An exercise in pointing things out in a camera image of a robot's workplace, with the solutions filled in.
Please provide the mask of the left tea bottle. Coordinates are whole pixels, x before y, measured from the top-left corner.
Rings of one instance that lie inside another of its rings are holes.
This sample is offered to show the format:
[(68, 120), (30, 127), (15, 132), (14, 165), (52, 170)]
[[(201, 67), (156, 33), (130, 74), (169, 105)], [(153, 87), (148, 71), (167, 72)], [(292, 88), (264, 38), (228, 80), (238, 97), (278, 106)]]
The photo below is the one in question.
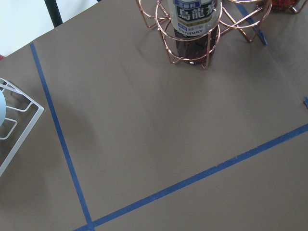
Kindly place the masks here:
[(215, 45), (222, 1), (168, 0), (167, 4), (175, 36), (190, 40), (176, 41), (179, 57), (188, 64), (204, 63), (207, 44), (211, 49)]

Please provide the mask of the black tripod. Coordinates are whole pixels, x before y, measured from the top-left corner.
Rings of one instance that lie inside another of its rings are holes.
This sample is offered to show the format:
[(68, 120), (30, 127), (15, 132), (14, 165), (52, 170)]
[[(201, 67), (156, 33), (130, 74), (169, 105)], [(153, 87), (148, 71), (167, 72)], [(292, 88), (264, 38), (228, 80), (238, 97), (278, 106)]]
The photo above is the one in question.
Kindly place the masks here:
[(45, 0), (44, 2), (46, 4), (53, 26), (58, 27), (63, 23), (63, 21), (56, 0)]

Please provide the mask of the light blue cup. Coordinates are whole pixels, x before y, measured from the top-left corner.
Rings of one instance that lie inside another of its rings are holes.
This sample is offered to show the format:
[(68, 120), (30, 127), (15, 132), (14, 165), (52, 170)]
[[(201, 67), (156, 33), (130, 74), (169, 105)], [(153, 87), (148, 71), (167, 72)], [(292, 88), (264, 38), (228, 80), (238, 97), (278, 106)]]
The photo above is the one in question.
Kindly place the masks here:
[(6, 116), (6, 100), (2, 91), (0, 91), (0, 126), (3, 124)]

